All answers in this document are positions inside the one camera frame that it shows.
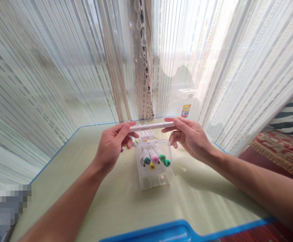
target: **left hand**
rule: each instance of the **left hand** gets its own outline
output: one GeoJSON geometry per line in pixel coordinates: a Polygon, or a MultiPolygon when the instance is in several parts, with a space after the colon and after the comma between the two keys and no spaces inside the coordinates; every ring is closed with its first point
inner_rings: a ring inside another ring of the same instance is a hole
{"type": "Polygon", "coordinates": [[[127,145],[128,149],[132,147],[133,141],[130,136],[139,137],[137,133],[129,133],[130,127],[134,125],[136,121],[120,123],[103,131],[96,157],[91,164],[103,177],[114,168],[121,148],[124,145],[127,145]]]}

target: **fingernail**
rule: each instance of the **fingernail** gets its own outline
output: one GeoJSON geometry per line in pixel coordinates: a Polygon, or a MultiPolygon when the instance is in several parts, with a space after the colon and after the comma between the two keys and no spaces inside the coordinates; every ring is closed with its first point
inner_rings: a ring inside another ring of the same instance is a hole
{"type": "Polygon", "coordinates": [[[124,130],[127,130],[127,131],[129,131],[130,130],[130,125],[129,124],[125,124],[124,126],[123,126],[123,129],[124,130]]]}
{"type": "Polygon", "coordinates": [[[181,121],[179,119],[175,118],[175,119],[173,119],[173,122],[174,123],[180,123],[181,121]]]}

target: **light green table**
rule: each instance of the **light green table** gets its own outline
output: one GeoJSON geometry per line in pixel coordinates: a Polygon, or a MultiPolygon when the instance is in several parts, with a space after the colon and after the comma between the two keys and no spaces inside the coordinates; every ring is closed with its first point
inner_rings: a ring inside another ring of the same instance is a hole
{"type": "MultiPolygon", "coordinates": [[[[19,219],[11,241],[17,241],[86,169],[95,156],[102,131],[111,126],[82,127],[72,136],[34,180],[32,203],[19,219]]],[[[155,129],[154,134],[169,138],[160,129],[155,129]]],[[[171,151],[174,176],[170,185],[143,191],[135,148],[125,148],[102,182],[77,241],[98,241],[178,219],[187,220],[199,235],[208,235],[270,217],[210,167],[186,151],[171,151]]]]}

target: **pink marker cap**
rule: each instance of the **pink marker cap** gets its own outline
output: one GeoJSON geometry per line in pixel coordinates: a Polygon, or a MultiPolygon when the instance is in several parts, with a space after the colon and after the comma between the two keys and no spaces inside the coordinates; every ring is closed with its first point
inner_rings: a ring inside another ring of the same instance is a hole
{"type": "Polygon", "coordinates": [[[159,158],[157,156],[152,156],[152,161],[155,163],[159,163],[159,158]]]}

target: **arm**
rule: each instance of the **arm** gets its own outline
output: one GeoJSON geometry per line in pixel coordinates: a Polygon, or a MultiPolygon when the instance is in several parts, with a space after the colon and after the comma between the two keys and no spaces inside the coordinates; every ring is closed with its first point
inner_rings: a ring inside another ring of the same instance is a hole
{"type": "Polygon", "coordinates": [[[70,188],[48,209],[48,211],[19,240],[74,241],[85,215],[105,178],[113,169],[121,148],[133,142],[129,135],[130,126],[136,122],[121,123],[103,132],[97,154],[93,162],[70,188]]]}
{"type": "Polygon", "coordinates": [[[184,118],[166,118],[165,121],[173,121],[175,127],[162,132],[177,129],[169,138],[174,148],[180,142],[194,158],[212,167],[293,230],[292,179],[215,149],[195,121],[184,118]]]}

